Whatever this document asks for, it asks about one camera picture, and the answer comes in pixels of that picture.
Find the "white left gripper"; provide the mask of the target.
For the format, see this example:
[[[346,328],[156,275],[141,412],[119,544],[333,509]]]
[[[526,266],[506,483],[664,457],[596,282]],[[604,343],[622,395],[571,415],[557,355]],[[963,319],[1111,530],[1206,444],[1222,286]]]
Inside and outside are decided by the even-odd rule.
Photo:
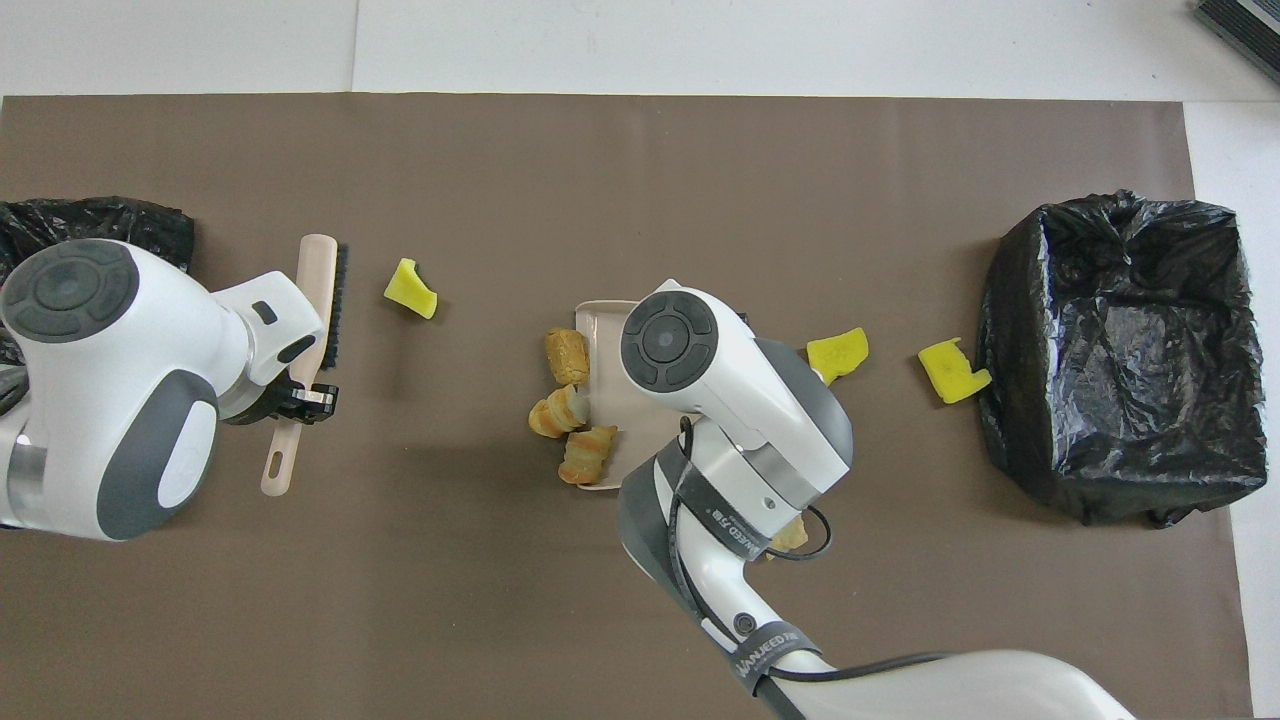
[[[233,380],[266,386],[305,352],[319,348],[325,328],[315,306],[287,275],[269,272],[211,293],[219,311],[216,360]],[[319,423],[337,410],[337,386],[298,389],[298,423]],[[285,389],[266,387],[236,425],[250,425],[275,414]]]

